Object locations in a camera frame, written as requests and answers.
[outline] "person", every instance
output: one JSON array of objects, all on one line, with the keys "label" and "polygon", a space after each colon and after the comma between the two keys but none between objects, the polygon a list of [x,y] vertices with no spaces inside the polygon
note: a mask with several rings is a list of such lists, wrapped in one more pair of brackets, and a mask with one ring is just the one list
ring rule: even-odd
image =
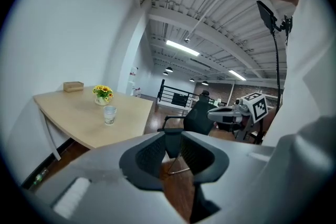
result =
[{"label": "person", "polygon": [[[264,118],[264,146],[298,133],[322,116],[336,115],[335,18],[327,0],[282,0],[293,3],[293,27],[286,46],[287,76],[282,106]],[[253,131],[259,131],[255,124]]]}]

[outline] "black mesh chair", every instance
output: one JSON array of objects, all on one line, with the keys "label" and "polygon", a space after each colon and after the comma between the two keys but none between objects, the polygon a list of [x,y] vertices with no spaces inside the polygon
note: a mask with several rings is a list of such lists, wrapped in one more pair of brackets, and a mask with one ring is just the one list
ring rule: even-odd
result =
[{"label": "black mesh chair", "polygon": [[[177,172],[170,172],[175,162],[181,156],[181,132],[190,131],[199,134],[208,135],[214,126],[214,122],[207,118],[207,112],[216,106],[208,102],[197,101],[194,107],[186,116],[166,116],[162,128],[158,132],[165,132],[166,134],[166,152],[169,158],[175,158],[173,164],[168,169],[168,174],[173,175],[189,170],[183,169]],[[165,128],[167,120],[169,119],[183,119],[183,128]]]}]

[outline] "desk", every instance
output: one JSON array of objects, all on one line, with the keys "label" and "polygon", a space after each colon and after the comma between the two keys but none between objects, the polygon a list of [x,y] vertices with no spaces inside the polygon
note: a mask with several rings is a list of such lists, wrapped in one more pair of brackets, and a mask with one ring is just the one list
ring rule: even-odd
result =
[{"label": "desk", "polygon": [[114,93],[109,105],[117,108],[117,115],[114,124],[107,126],[104,123],[104,107],[95,104],[92,89],[85,87],[83,91],[58,91],[34,96],[48,143],[58,160],[60,156],[51,139],[45,117],[90,149],[141,136],[144,132],[152,101]]}]

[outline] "tissue box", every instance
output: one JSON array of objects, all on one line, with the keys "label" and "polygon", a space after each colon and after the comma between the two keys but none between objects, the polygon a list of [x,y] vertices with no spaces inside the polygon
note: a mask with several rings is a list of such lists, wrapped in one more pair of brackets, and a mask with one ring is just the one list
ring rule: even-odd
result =
[{"label": "tissue box", "polygon": [[84,83],[80,81],[70,81],[63,83],[63,90],[66,92],[82,91]]}]

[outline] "cable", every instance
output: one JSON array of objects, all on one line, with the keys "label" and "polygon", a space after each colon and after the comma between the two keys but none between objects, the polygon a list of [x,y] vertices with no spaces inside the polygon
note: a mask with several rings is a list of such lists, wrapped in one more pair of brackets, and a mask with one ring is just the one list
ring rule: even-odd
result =
[{"label": "cable", "polygon": [[274,34],[274,31],[272,32],[272,36],[274,39],[274,44],[275,44],[275,55],[276,55],[276,62],[277,62],[277,85],[278,85],[278,100],[277,100],[277,108],[275,111],[275,115],[279,111],[279,106],[280,106],[280,74],[279,74],[279,55],[278,55],[278,44],[277,44],[277,38]]}]

